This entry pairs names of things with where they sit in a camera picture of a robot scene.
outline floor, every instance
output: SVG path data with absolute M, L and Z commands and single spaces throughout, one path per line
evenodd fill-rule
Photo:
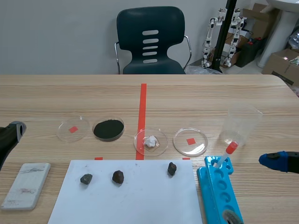
M 249 64 L 245 65 L 243 68 L 233 65 L 230 68 L 221 68 L 224 74 L 262 74 L 261 68 L 256 65 L 256 59 Z

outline dark stone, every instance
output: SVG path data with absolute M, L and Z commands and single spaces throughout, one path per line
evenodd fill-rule
M 81 177 L 80 181 L 83 184 L 88 185 L 90 181 L 92 181 L 93 176 L 91 174 L 85 174 L 83 177 Z
M 113 174 L 112 180 L 115 183 L 122 184 L 123 180 L 124 180 L 123 172 L 121 172 L 120 170 L 115 171 Z
M 177 166 L 175 164 L 173 164 L 172 162 L 169 163 L 169 166 L 168 166 L 169 175 L 173 176 L 176 171 L 177 171 Z

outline dropper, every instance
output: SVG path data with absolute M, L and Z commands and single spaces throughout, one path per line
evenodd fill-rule
M 225 153 L 220 158 L 219 162 L 217 162 L 215 168 L 219 168 L 223 162 L 228 158 L 236 149 L 238 148 L 238 143 L 232 141 L 225 150 Z

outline storage box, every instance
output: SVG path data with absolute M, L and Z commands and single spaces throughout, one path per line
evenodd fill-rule
M 299 53 L 290 49 L 272 53 L 262 74 L 280 77 L 288 86 L 299 86 L 299 66 L 295 62 L 298 61 L 297 57 Z
M 261 37 L 266 38 L 268 37 L 271 29 L 276 21 L 277 15 L 279 13 L 278 9 L 274 9 L 268 13 L 261 13 L 260 11 L 263 10 L 266 5 L 262 4 L 254 4 L 253 9 L 243 9 L 243 16 L 247 18 L 255 19 L 254 26 L 252 28 L 252 38 Z
M 229 28 L 228 30 L 228 35 L 226 36 L 226 40 L 225 43 L 229 44 L 232 42 L 234 38 L 234 29 L 233 28 Z M 246 44 L 248 42 L 248 39 L 250 38 L 250 33 L 246 32 L 244 30 L 240 31 L 240 38 L 239 38 L 239 42 L 237 44 L 238 48 L 242 48 L 242 46 L 244 44 Z
M 223 67 L 223 68 L 228 68 L 228 66 L 223 65 L 223 63 L 224 63 L 224 59 L 228 56 L 229 49 L 230 49 L 230 45 L 229 44 L 224 44 L 223 52 L 222 52 L 222 55 L 221 55 L 221 61 L 220 61 L 220 66 Z M 239 48 L 236 49 L 236 52 L 235 52 L 232 60 L 230 61 L 232 66 L 237 62 L 240 51 L 241 51 L 241 49 L 239 49 Z M 210 62 L 212 62 L 212 60 L 213 60 L 214 52 L 215 52 L 215 49 L 212 50 L 211 56 L 209 57 Z

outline sink pedestal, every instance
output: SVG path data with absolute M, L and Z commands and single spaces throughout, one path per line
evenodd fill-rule
M 282 11 L 281 19 L 257 62 L 258 67 L 263 68 L 273 52 L 281 51 L 285 48 L 298 18 L 299 13 Z

